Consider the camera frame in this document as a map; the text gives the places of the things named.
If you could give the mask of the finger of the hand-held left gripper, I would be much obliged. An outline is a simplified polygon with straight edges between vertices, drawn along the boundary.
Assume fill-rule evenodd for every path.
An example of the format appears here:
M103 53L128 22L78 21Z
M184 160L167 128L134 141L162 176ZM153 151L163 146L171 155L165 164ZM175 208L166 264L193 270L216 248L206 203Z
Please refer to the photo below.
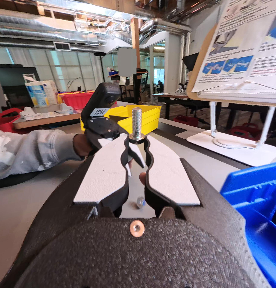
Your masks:
M144 158L140 152L140 149L138 145L129 143L129 148L128 148L128 164L134 160L140 167L144 168L145 167L145 161Z
M101 138L101 139L98 139L98 142L100 143L101 147L106 146L111 141L113 141L113 138L107 138L107 139ZM125 166L127 171L128 171L128 178L130 178L132 176L131 166L132 166L132 157L128 156L128 163Z

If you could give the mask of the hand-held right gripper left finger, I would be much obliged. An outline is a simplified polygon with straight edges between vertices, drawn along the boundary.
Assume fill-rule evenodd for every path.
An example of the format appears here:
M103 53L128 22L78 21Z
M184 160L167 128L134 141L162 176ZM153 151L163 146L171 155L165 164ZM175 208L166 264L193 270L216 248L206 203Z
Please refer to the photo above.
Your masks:
M107 207L119 217L128 199L129 138L121 134L95 153L91 164L73 199L74 204L88 204L98 213Z

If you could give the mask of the silver flange bolt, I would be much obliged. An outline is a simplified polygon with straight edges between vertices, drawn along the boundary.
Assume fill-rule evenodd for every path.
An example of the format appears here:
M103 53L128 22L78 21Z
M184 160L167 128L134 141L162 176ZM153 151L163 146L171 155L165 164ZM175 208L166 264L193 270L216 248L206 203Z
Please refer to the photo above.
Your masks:
M129 141L138 145L144 142L145 135L142 133L142 109L132 109L132 133L129 134Z

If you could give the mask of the yellow plastic bin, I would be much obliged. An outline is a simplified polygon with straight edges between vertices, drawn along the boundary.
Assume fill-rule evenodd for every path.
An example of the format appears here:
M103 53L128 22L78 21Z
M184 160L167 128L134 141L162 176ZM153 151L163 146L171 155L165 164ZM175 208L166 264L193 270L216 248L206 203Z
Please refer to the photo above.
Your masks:
M142 133L144 135L149 134L153 130L158 128L158 122L160 118L161 106L153 105L125 105L110 108L104 115L108 117L110 115L128 117L127 119L118 122L128 134L132 133L132 109L139 107L142 109Z

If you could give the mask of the blue plastic bin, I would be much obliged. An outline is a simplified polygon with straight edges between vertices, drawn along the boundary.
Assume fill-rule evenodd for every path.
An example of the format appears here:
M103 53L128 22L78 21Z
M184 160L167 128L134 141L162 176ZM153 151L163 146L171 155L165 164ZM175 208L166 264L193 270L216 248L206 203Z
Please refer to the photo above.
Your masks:
M229 174L220 193L245 218L252 255L276 287L276 162Z

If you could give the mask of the person's left forearm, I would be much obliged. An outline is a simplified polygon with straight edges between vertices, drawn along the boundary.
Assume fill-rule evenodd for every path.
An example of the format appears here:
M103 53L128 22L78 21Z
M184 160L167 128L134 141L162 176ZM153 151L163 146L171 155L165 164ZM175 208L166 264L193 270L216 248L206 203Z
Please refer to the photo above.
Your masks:
M0 179L44 171L68 160L81 161L74 138L61 130L34 130L28 134L0 130Z

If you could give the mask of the person's left hand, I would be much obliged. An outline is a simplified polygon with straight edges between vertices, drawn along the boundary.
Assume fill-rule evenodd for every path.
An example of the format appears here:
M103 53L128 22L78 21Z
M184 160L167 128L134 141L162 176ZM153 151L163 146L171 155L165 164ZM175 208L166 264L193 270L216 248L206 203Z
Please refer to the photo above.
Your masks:
M72 142L75 153L80 157L87 157L92 151L92 146L85 134L76 134Z

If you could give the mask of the red plastic tote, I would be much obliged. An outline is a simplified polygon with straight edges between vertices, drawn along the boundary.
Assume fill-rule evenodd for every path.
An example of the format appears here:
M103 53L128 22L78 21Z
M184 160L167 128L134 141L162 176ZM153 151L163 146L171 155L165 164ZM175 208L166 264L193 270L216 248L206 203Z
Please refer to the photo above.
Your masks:
M68 94L62 97L63 102L68 106L72 106L73 110L82 110L92 97L95 90L86 90L81 94Z

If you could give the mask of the small white blue object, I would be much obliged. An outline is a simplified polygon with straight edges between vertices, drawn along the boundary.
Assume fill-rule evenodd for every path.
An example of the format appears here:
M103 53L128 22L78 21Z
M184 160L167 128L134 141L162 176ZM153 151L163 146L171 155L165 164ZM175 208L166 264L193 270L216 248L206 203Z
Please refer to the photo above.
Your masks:
M73 108L72 106L68 106L65 103L60 104L60 109L55 111L56 113L60 114L73 114Z

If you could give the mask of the white box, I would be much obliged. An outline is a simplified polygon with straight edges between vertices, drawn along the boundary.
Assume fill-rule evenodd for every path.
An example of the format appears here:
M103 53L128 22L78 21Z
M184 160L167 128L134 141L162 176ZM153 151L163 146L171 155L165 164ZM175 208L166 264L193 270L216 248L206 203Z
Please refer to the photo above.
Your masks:
M55 82L53 80L46 80L46 81L41 81L41 84L43 85L43 89L46 93L46 97L47 97L49 105L58 104L57 87L56 87Z

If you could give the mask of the blue-white wipes tub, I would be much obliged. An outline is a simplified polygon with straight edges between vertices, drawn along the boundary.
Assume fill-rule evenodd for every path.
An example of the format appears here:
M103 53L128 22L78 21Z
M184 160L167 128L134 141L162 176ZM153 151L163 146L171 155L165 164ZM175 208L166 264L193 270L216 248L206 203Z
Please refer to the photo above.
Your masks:
M26 89L30 95L32 103L35 108L49 107L46 92L43 88L43 84L40 81L33 81L25 83Z

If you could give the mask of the small white plastic holder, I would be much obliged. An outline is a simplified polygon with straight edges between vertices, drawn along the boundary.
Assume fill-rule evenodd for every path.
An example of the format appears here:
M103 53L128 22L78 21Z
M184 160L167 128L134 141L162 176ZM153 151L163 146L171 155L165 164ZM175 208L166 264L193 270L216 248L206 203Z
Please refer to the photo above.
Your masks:
M37 118L41 113L35 113L31 107L25 107L20 113L20 118L27 121Z

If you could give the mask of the wooden stand black panel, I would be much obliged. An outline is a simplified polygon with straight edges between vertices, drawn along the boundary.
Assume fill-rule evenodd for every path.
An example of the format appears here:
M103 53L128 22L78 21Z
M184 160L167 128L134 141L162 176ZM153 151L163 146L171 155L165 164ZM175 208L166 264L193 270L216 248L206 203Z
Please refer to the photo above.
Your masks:
M182 61L189 72L193 71L198 55L199 55L199 52L188 55L188 56L184 56L182 58Z

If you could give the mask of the red handled basket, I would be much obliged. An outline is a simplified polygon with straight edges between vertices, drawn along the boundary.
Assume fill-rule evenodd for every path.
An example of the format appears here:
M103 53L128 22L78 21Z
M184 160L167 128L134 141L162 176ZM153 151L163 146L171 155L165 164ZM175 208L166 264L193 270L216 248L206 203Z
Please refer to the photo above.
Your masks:
M258 141L261 137L262 130L259 129L256 124L244 123L241 126L231 128L228 133L240 138Z
M183 115L178 115L174 117L173 121L177 123L193 126L193 127L198 127L198 122L199 122L197 117L189 117L189 116L183 116Z
M16 116L7 117L9 114L16 112ZM10 108L0 113L0 130L2 132L10 132L17 134L26 134L23 129L15 129L13 122L20 117L20 112L22 112L19 108Z

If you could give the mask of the silver air duct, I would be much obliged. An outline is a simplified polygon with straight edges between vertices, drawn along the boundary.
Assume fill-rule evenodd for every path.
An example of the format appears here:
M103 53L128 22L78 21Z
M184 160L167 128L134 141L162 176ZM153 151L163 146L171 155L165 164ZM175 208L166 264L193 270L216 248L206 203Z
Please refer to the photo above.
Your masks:
M176 24L160 18L148 18L105 9L101 12L80 9L62 9L59 6L37 5L38 14L0 8L0 38L17 38L105 47L108 40L121 40L132 45L131 20L137 18L143 24L138 27L139 44L151 34L169 32L185 36L192 31L185 24Z

